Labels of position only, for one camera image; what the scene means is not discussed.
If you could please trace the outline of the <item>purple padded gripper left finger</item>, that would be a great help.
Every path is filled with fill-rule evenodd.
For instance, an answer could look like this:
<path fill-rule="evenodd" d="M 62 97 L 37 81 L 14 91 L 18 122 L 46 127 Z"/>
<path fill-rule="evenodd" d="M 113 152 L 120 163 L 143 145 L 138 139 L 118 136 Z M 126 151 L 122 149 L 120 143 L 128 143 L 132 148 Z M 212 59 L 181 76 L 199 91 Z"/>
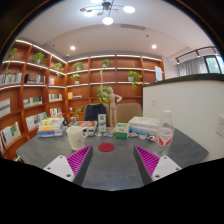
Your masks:
<path fill-rule="evenodd" d="M 69 156 L 59 155 L 44 170 L 81 186 L 92 156 L 93 146 L 89 145 Z"/>

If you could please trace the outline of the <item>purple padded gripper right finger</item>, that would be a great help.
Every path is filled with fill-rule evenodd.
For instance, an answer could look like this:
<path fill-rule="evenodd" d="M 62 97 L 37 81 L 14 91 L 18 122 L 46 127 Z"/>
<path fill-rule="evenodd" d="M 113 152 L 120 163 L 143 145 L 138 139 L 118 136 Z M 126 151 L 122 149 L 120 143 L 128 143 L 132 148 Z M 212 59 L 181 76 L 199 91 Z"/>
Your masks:
<path fill-rule="evenodd" d="M 181 170 L 168 156 L 159 157 L 140 146 L 134 146 L 133 154 L 144 185 Z"/>

